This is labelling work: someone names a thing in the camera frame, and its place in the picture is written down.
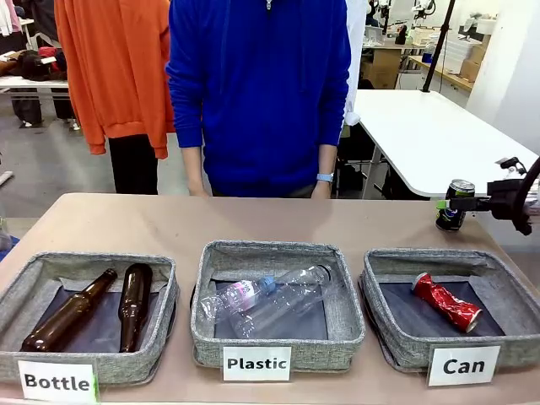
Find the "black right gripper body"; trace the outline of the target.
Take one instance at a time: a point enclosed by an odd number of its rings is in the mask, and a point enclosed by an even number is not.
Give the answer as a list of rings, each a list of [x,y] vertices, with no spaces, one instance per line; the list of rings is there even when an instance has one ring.
[[[523,235],[530,235],[532,223],[525,209],[527,191],[525,180],[508,179],[493,181],[487,185],[490,211],[495,219],[509,220]]]

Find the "dark green drink can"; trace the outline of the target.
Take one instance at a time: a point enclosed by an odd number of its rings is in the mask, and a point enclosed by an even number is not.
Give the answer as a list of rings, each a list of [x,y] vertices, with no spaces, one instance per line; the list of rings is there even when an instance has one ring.
[[[475,186],[469,181],[454,179],[448,187],[445,195],[446,200],[458,197],[473,197],[475,195]],[[435,225],[444,231],[458,231],[463,224],[466,213],[458,209],[450,209],[445,202],[437,203],[438,213],[436,215]]]

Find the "crushed red can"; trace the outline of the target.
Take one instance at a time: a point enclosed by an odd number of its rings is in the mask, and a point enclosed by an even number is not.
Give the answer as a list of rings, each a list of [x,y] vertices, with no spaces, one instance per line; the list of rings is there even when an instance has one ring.
[[[445,287],[434,283],[428,273],[420,273],[413,282],[411,290],[461,332],[471,332],[478,324],[478,318],[483,312],[477,305],[458,299]]]

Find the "large clear plastic bottle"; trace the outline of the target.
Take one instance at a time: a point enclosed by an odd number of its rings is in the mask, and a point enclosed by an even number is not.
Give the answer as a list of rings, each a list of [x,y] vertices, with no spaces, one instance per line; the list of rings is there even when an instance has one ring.
[[[324,299],[333,291],[331,268],[317,264],[275,278],[276,289],[254,307],[214,324],[216,338],[328,339]]]

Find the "small blue-capped water bottle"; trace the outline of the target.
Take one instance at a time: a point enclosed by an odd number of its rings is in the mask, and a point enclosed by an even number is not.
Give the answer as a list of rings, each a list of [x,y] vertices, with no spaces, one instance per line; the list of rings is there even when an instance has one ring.
[[[274,277],[241,280],[217,289],[199,300],[199,309],[207,320],[218,324],[248,311],[276,289]]]

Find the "brown glass bottle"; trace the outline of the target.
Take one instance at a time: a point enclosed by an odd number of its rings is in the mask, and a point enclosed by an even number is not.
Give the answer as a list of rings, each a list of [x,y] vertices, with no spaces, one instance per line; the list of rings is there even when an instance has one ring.
[[[121,322],[120,353],[136,351],[149,311],[152,279],[153,270],[144,263],[134,263],[125,272],[118,307]]]
[[[117,273],[106,269],[85,289],[75,292],[24,339],[20,352],[60,353],[91,321]]]

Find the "person's left forearm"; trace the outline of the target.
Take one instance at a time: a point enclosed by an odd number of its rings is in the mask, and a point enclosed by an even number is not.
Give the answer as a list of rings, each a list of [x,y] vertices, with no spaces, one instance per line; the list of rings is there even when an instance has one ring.
[[[335,170],[338,147],[334,145],[322,144],[318,150],[318,173],[330,175]]]

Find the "person's right forearm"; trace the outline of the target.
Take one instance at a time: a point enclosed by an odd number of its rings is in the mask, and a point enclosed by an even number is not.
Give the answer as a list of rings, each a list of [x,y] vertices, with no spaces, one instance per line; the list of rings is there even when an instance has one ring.
[[[202,149],[200,147],[181,148],[186,178],[190,184],[203,183]]]

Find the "white Can label card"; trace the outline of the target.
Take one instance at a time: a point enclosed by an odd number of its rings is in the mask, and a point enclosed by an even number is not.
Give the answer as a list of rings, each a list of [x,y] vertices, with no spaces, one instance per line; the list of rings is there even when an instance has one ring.
[[[500,346],[434,348],[427,385],[487,384],[493,380]]]

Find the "white table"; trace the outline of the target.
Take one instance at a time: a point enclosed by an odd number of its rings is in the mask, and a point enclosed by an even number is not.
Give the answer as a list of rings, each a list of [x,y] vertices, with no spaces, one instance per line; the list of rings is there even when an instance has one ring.
[[[505,177],[500,159],[531,166],[538,157],[436,92],[361,89],[354,111],[408,188],[424,197],[444,196],[454,179],[472,182],[483,196],[489,182]]]

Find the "wooden desk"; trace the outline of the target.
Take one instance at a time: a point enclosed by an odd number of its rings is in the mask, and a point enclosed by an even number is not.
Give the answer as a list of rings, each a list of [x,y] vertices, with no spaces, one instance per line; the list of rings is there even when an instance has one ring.
[[[430,65],[426,62],[423,62],[421,56],[409,55],[407,56],[407,60],[419,69],[420,74],[423,78],[427,78]],[[460,77],[458,74],[451,73],[446,68],[436,67],[433,78],[441,79],[443,82],[451,84],[453,87],[457,89],[462,89],[468,93],[471,93],[473,90],[474,82],[469,82],[466,79]]]

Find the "black tripod pole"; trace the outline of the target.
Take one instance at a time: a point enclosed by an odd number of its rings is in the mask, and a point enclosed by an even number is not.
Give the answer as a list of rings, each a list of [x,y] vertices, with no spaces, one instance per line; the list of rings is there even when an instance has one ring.
[[[421,89],[421,91],[423,93],[429,93],[429,88],[430,88],[430,85],[431,85],[431,81],[432,81],[432,78],[434,77],[434,74],[435,74],[435,68],[436,68],[436,65],[438,63],[442,47],[444,45],[446,35],[447,35],[448,30],[450,28],[451,15],[452,15],[453,9],[455,7],[455,2],[456,2],[456,0],[449,0],[449,5],[448,5],[448,8],[447,8],[447,11],[446,11],[446,14],[445,14],[445,19],[444,19],[443,25],[440,27],[440,35],[439,35],[439,39],[438,39],[436,47],[435,47],[435,52],[434,52],[434,54],[432,56],[432,61],[431,61],[431,64],[429,66],[429,71],[428,71],[428,74],[427,74],[426,79],[424,81],[423,88]]]

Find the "person in blue hoodie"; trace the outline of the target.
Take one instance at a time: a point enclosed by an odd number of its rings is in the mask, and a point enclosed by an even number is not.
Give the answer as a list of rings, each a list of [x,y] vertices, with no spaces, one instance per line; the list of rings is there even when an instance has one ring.
[[[346,0],[171,0],[169,26],[175,131],[208,194],[311,197],[343,128]]]

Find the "person in orange hoodie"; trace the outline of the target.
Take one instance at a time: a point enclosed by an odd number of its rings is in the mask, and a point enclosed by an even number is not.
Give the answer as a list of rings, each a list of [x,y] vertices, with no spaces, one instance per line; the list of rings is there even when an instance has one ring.
[[[54,0],[68,92],[90,153],[116,192],[155,195],[173,112],[165,73],[170,0]]]

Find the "pile of dark clothes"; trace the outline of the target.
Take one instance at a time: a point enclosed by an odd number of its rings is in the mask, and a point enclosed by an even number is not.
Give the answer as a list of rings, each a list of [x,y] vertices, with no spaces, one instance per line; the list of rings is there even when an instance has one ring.
[[[0,56],[0,77],[5,75],[43,82],[67,79],[67,61],[61,48],[43,46],[37,51],[11,51]]]

